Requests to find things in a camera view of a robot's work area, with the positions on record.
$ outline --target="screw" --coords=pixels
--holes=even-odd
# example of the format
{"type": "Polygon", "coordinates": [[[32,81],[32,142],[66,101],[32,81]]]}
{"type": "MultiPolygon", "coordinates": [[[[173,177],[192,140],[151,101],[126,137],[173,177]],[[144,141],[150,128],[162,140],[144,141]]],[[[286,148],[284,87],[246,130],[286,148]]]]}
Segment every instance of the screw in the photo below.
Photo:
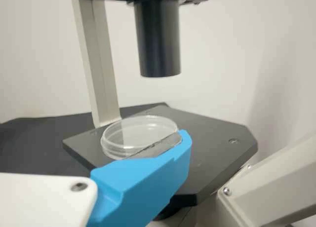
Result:
{"type": "Polygon", "coordinates": [[[224,187],[224,188],[223,188],[223,193],[224,193],[226,196],[232,195],[232,191],[231,191],[228,187],[224,187]]]}
{"type": "Polygon", "coordinates": [[[230,144],[238,144],[238,143],[239,143],[239,140],[238,140],[237,138],[231,138],[231,139],[228,140],[228,142],[229,142],[230,144]]]}
{"type": "Polygon", "coordinates": [[[88,185],[85,183],[76,183],[72,185],[71,191],[82,191],[82,190],[85,190],[87,187],[88,185]]]}

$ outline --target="petri dish lid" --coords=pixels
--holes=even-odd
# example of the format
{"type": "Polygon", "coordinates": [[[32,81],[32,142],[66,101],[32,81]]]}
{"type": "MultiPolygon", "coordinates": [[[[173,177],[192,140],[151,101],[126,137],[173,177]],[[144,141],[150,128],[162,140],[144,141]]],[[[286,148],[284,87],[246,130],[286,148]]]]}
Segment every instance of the petri dish lid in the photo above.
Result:
{"type": "Polygon", "coordinates": [[[106,156],[124,159],[177,131],[177,124],[166,117],[133,116],[107,127],[100,142],[106,156]]]}

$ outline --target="microscope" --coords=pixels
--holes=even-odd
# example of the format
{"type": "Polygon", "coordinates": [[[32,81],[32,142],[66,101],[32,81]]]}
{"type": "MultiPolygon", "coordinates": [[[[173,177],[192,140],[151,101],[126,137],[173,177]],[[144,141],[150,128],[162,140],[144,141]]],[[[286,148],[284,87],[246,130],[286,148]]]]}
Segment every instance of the microscope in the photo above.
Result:
{"type": "MultiPolygon", "coordinates": [[[[63,144],[91,170],[91,178],[2,174],[11,184],[36,184],[47,197],[45,205],[23,191],[40,209],[17,223],[37,226],[32,219],[37,216],[38,226],[259,227],[315,214],[316,195],[297,192],[302,182],[305,190],[316,187],[316,136],[251,166],[247,161],[258,146],[244,125],[166,103],[119,108],[104,1],[72,0],[95,129],[63,144]],[[153,149],[155,156],[106,155],[100,144],[104,133],[138,116],[170,119],[179,131],[136,154],[153,149]]],[[[141,76],[180,74],[179,9],[207,0],[115,1],[134,8],[141,76]]]]}

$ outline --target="blue plastic part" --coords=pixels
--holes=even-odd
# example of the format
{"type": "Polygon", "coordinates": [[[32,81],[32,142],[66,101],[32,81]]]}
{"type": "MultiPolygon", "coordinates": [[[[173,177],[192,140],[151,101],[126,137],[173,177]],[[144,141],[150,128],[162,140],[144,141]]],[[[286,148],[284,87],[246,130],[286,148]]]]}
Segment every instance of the blue plastic part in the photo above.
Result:
{"type": "Polygon", "coordinates": [[[125,159],[91,171],[98,198],[88,227],[144,227],[170,201],[188,176],[192,140],[152,158],[125,159]]]}

